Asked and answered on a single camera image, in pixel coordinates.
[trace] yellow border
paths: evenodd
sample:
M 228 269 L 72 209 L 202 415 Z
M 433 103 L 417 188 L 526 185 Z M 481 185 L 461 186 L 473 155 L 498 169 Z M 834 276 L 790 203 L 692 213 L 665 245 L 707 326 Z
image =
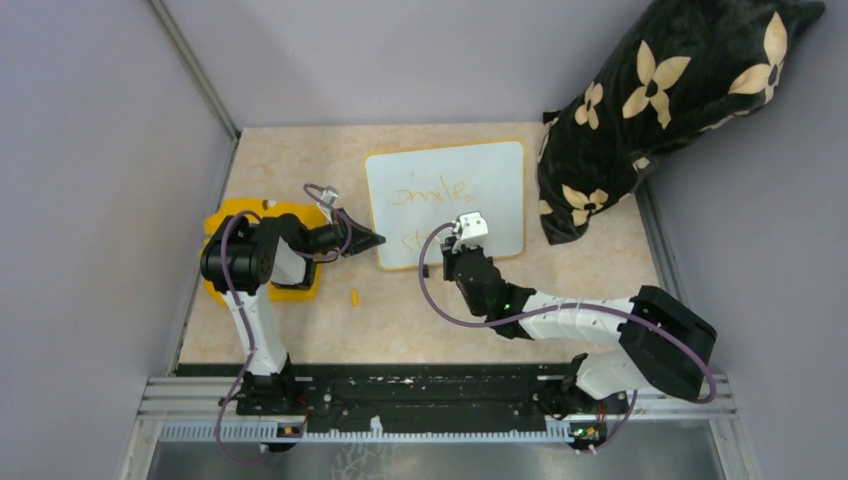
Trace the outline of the yellow border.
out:
M 439 150 L 443 148 L 454 148 L 454 147 L 469 147 L 473 145 L 491 145 L 493 143 L 507 143 L 507 142 L 518 142 L 521 145 L 521 217 L 524 220 L 522 227 L 524 228 L 523 236 L 521 237 L 521 251 L 513 254 L 513 255 L 505 255 L 502 257 L 495 257 L 497 259 L 505 259 L 505 258 L 515 258 L 522 253 L 527 248 L 527 185 L 525 181 L 527 180 L 526 175 L 524 175 L 524 169 L 527 167 L 527 145 L 524 143 L 524 140 L 521 137 L 507 137 L 507 138 L 498 138 L 493 140 L 482 140 L 478 142 L 470 142 L 470 143 L 452 143 L 452 144 L 440 144 L 433 145 L 429 147 L 414 147 L 414 148 L 401 148 L 397 150 L 382 150 L 378 152 L 371 152 L 365 156 L 362 160 L 362 169 L 365 171 L 365 187 L 368 190 L 368 214 L 371 216 L 371 225 L 374 227 L 375 231 L 377 229 L 377 223 L 374 221 L 374 206 L 371 199 L 371 185 L 368 184 L 368 169 L 367 163 L 368 159 L 375 155 L 387 155 L 390 153 L 406 153 L 406 152 L 420 152 L 422 150 Z M 399 272 L 402 270 L 412 270 L 418 267 L 395 267 L 395 268 L 386 268 L 380 262 L 380 253 L 378 249 L 374 249 L 374 255 L 377 257 L 377 265 L 381 270 L 386 272 Z

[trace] pillow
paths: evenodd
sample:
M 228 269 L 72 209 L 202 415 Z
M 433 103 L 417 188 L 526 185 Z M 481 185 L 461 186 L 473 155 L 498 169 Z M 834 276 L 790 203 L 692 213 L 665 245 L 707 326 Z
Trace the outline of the pillow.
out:
M 546 113 L 537 170 L 551 244 L 636 189 L 659 157 L 774 97 L 822 2 L 655 0 L 568 107 Z

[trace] beige tabletop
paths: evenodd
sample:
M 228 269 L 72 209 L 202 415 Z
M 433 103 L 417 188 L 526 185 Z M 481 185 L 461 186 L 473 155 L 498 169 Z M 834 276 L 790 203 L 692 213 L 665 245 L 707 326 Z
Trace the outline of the beige tabletop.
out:
M 548 245 L 539 223 L 536 152 L 541 123 L 395 125 L 246 129 L 226 198 L 257 197 L 310 203 L 301 186 L 332 185 L 337 206 L 371 227 L 363 160 L 373 152 L 521 138 L 525 158 L 526 248 L 496 262 L 504 278 L 557 296 L 620 298 L 657 275 L 635 199 L 592 218 L 577 242 Z M 570 360 L 603 347 L 568 340 L 507 340 L 489 329 L 452 325 L 425 302 L 415 270 L 387 272 L 376 252 L 325 265 L 311 302 L 274 303 L 283 344 L 296 363 L 517 363 Z M 473 320 L 456 285 L 428 280 L 443 309 Z M 360 305 L 351 304 L 351 288 Z M 244 353 L 229 312 L 201 287 L 189 317 L 181 363 L 236 363 Z

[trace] floral pillow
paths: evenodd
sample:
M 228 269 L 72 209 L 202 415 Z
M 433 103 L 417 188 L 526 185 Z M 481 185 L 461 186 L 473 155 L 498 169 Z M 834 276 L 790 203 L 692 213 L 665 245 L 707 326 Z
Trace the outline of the floral pillow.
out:
M 571 105 L 543 116 L 548 242 L 636 189 L 659 157 L 768 104 L 787 52 L 824 13 L 796 0 L 654 0 Z

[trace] gray wall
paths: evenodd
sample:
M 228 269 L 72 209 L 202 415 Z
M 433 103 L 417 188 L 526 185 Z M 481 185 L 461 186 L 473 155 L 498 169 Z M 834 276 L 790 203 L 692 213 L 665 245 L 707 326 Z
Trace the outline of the gray wall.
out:
M 228 141 L 144 3 L 0 7 L 0 478 L 117 475 Z
M 648 0 L 168 0 L 240 126 L 536 121 Z
M 845 478 L 848 2 L 789 51 L 774 101 L 653 180 L 691 304 L 718 329 L 766 479 Z

